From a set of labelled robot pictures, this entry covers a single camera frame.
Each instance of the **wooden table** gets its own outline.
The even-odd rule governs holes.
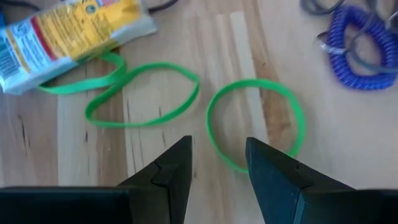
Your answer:
[[[14,8],[6,12],[7,18],[21,19],[15,17],[16,10],[29,14]],[[40,91],[0,95],[1,185],[116,185],[182,136],[192,135],[193,182],[186,222],[263,223],[248,176],[233,172],[216,155],[204,122],[216,90],[259,77],[287,85],[303,105],[308,128],[298,160],[355,188],[398,188],[398,87],[368,93],[341,86],[326,55],[313,44],[327,29],[327,16],[308,16],[291,0],[180,0],[154,17],[158,33],[122,46],[119,53],[129,68],[167,60],[199,74],[201,93],[195,105],[163,126],[103,129],[83,116],[86,104],[102,90],[69,96]],[[100,77],[112,69],[92,60],[56,82]],[[153,118],[179,105],[192,87],[173,73],[148,73],[102,106],[97,117]],[[295,136],[285,100],[267,91],[224,97],[213,122],[224,151],[243,166],[247,136],[283,151]]]

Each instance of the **black plastic tool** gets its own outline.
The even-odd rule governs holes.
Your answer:
[[[0,190],[0,223],[183,224],[192,179],[192,137],[116,187]]]
[[[396,190],[355,190],[255,138],[246,160],[266,224],[398,223]]]

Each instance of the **blue coiled cord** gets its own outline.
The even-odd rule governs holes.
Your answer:
[[[334,13],[328,31],[328,45],[343,49],[345,47],[345,29],[348,25],[361,29],[371,15],[356,6],[340,6]],[[381,54],[381,65],[394,68],[398,64],[397,37],[386,30],[384,22],[374,17],[369,28],[364,31],[372,37]],[[349,88],[357,90],[383,90],[392,86],[396,73],[378,73],[372,76],[355,74],[347,61],[346,54],[329,54],[331,67],[337,79]]]

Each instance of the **green rubber band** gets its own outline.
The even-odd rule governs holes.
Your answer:
[[[191,95],[179,107],[175,108],[172,111],[169,111],[168,113],[166,113],[161,117],[141,123],[119,123],[113,121],[100,121],[93,118],[93,112],[105,101],[107,101],[110,97],[112,97],[116,92],[120,91],[125,85],[131,82],[133,78],[137,77],[139,74],[143,72],[149,70],[157,70],[157,69],[175,70],[181,73],[183,76],[187,77],[195,84]],[[125,75],[120,77],[115,84],[111,85],[102,94],[100,94],[94,100],[89,102],[85,111],[86,119],[97,126],[102,126],[106,128],[143,127],[143,126],[153,126],[153,125],[162,124],[176,118],[178,115],[186,111],[198,96],[199,89],[200,89],[200,77],[184,67],[168,62],[157,62],[157,63],[149,63],[146,65],[141,65],[140,67],[136,67],[134,70],[127,72]]]
[[[213,132],[213,126],[212,126],[212,115],[213,115],[213,110],[214,107],[217,103],[217,101],[224,96],[225,94],[236,90],[240,88],[246,88],[246,87],[255,87],[255,88],[263,88],[266,90],[272,90],[280,93],[281,95],[284,95],[290,105],[293,108],[294,116],[297,122],[297,137],[296,140],[293,143],[293,146],[289,149],[289,152],[287,153],[290,157],[296,156],[300,148],[304,142],[305,138],[305,116],[304,112],[301,109],[301,106],[299,102],[297,101],[296,97],[294,94],[285,86],[272,82],[270,80],[265,80],[265,79],[245,79],[245,80],[240,80],[234,83],[231,83],[229,85],[224,86],[222,89],[220,89],[211,99],[210,104],[207,107],[206,111],[206,129],[208,136],[210,138],[210,141],[212,145],[214,146],[217,154],[224,160],[232,169],[236,171],[240,171],[245,174],[249,174],[249,171],[246,168],[242,168],[239,165],[237,165],[232,159],[230,159],[226,154],[224,154],[221,149],[218,147],[216,140],[215,140],[215,135]]]
[[[115,71],[111,72],[109,75],[104,77],[88,78],[80,82],[71,83],[62,86],[55,86],[55,87],[47,87],[41,85],[38,87],[38,89],[56,95],[73,94],[81,91],[94,90],[97,88],[112,85],[113,83],[117,82],[121,76],[123,76],[126,73],[127,70],[126,62],[118,54],[108,52],[102,56],[99,56],[99,58],[114,64],[116,66]]]

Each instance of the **wooden surface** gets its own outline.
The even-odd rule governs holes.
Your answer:
[[[44,6],[51,0],[35,3]],[[10,10],[9,19],[21,19],[15,10],[29,14]],[[158,33],[126,44],[119,53],[129,68],[167,60],[199,74],[195,105],[163,126],[103,129],[83,116],[101,90],[0,95],[1,185],[116,185],[191,134],[193,182],[186,223],[264,223],[248,176],[221,161],[204,125],[206,106],[217,89],[259,77],[287,85],[303,105],[308,128],[298,160],[352,187],[398,188],[398,87],[366,93],[337,83],[325,54],[313,44],[327,29],[327,16],[308,16],[291,0],[180,0],[154,17]],[[364,40],[361,45],[367,46],[363,54],[377,59],[366,54],[370,44]],[[56,82],[103,76],[112,69],[93,60]],[[97,117],[143,121],[159,116],[181,103],[192,87],[173,73],[148,73],[102,106]],[[295,136],[286,102],[267,91],[224,97],[213,122],[223,149],[242,165],[247,136],[283,151]]]

